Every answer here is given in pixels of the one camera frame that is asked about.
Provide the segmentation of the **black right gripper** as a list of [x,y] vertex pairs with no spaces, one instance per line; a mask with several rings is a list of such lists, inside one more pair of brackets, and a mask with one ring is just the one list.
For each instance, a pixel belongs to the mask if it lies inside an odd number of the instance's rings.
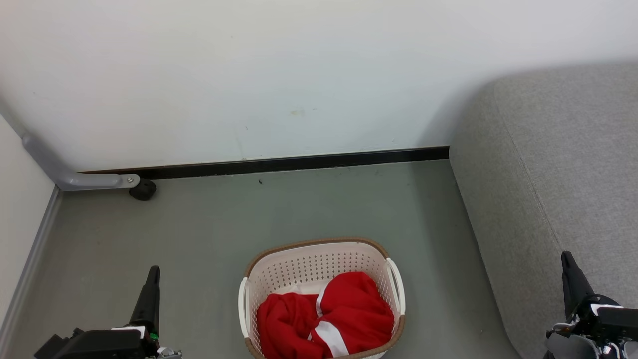
[[573,334],[598,345],[638,339],[638,310],[624,308],[611,298],[594,295],[583,270],[570,251],[561,252],[561,280],[565,316],[573,320]]

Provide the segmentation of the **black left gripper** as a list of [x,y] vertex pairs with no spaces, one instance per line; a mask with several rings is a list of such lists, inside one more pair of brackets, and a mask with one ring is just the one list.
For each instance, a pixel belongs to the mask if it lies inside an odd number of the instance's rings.
[[51,336],[35,359],[181,359],[182,351],[161,346],[159,266],[151,266],[130,325],[106,330],[74,329],[70,337]]

